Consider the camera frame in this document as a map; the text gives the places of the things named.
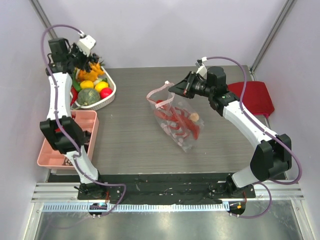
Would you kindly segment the black toy grapes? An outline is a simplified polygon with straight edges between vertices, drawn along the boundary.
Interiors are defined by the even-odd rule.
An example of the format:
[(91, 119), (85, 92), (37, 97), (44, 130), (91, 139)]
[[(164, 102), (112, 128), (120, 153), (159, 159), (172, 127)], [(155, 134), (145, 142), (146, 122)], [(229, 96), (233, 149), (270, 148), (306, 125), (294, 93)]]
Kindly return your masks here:
[(85, 61), (84, 70), (89, 73), (99, 63), (99, 59), (100, 57), (96, 53), (89, 55)]

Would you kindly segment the beige toy garlic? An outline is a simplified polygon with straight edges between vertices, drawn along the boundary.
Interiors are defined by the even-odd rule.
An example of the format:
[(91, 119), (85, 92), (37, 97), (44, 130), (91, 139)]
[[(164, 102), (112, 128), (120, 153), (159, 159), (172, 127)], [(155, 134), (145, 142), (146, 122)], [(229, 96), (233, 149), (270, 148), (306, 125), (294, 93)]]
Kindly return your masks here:
[(200, 116), (198, 113), (194, 112), (190, 114), (189, 119), (193, 122), (197, 122), (200, 119)]

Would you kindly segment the red plastic lobster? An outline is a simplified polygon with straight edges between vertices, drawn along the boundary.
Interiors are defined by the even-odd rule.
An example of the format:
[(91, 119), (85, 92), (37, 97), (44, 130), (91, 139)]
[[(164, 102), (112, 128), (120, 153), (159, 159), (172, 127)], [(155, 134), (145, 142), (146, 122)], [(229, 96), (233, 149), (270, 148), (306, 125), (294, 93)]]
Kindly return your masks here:
[(198, 124), (200, 121), (193, 122), (190, 120), (190, 113), (186, 109), (172, 106), (167, 103), (153, 111), (154, 115), (160, 120), (167, 122), (169, 130), (174, 131), (174, 135), (182, 137), (184, 140), (192, 136), (194, 140), (197, 140), (200, 135), (201, 127)]

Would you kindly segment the clear zip top bag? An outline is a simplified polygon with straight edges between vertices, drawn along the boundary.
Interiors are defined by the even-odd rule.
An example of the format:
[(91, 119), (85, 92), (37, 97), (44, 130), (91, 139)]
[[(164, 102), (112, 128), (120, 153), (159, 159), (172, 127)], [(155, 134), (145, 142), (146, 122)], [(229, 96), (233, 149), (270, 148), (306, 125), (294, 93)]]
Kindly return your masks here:
[(169, 92), (174, 84), (164, 84), (146, 95), (155, 119), (162, 130), (184, 151), (188, 152), (204, 129), (204, 121), (181, 96)]

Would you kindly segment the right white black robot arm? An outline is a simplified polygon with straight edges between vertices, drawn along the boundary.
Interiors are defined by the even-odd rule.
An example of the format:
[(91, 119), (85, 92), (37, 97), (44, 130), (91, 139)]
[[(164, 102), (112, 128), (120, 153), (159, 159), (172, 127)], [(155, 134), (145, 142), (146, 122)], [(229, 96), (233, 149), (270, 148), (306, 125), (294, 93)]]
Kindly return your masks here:
[(257, 182), (271, 180), (292, 167), (289, 153), (292, 142), (286, 134), (278, 135), (255, 120), (254, 115), (246, 112), (240, 99), (229, 91), (224, 69), (211, 66), (203, 77), (197, 72), (189, 72), (179, 83), (168, 91), (184, 98), (192, 99), (195, 95), (206, 97), (210, 107), (220, 116), (230, 121), (255, 148), (249, 166), (228, 176), (225, 181), (226, 193), (233, 198), (243, 193), (244, 189)]

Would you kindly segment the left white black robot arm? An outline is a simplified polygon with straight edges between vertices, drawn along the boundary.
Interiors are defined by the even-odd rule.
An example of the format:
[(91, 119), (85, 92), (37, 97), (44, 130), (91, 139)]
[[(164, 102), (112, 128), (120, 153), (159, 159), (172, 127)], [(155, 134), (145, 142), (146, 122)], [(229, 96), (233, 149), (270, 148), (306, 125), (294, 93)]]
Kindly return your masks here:
[(91, 70), (97, 62), (91, 53), (96, 41), (89, 35), (69, 45), (65, 38), (49, 40), (49, 54), (43, 54), (50, 84), (50, 104), (46, 120), (39, 127), (53, 150), (71, 161), (79, 175), (80, 194), (100, 200), (107, 192), (99, 171), (93, 166), (85, 149), (85, 133), (72, 117), (70, 92), (75, 69)]

